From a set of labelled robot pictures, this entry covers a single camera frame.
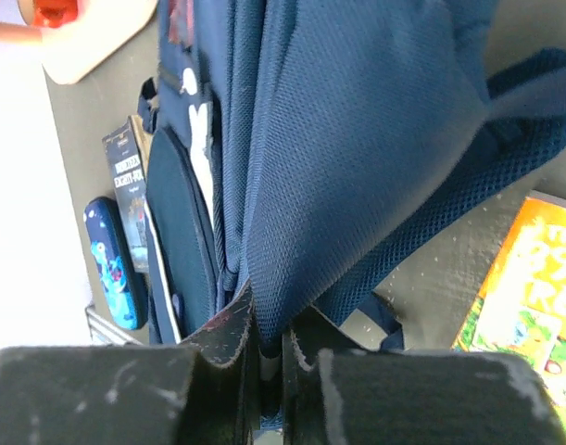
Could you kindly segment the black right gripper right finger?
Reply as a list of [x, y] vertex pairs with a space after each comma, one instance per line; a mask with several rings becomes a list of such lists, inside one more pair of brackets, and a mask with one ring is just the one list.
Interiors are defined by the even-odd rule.
[[287, 444], [564, 444], [537, 374], [508, 354], [361, 348], [314, 308], [283, 335]]

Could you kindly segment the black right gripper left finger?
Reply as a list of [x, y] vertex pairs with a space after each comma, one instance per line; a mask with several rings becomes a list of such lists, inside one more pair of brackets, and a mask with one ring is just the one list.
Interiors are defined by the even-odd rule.
[[182, 343], [0, 350], [0, 444], [247, 444], [259, 424], [254, 299]]

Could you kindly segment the orange 39-Storey Treehouse book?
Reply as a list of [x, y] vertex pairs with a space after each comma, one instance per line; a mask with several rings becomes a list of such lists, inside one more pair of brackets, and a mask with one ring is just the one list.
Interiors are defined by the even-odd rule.
[[525, 198], [452, 347], [524, 358], [566, 432], [566, 199]]

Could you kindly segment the navy blue student backpack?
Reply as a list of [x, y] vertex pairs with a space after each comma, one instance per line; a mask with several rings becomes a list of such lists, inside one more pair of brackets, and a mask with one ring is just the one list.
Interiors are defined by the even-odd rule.
[[342, 323], [407, 256], [566, 146], [566, 51], [484, 74], [493, 1], [162, 1], [149, 337], [245, 287], [271, 349]]

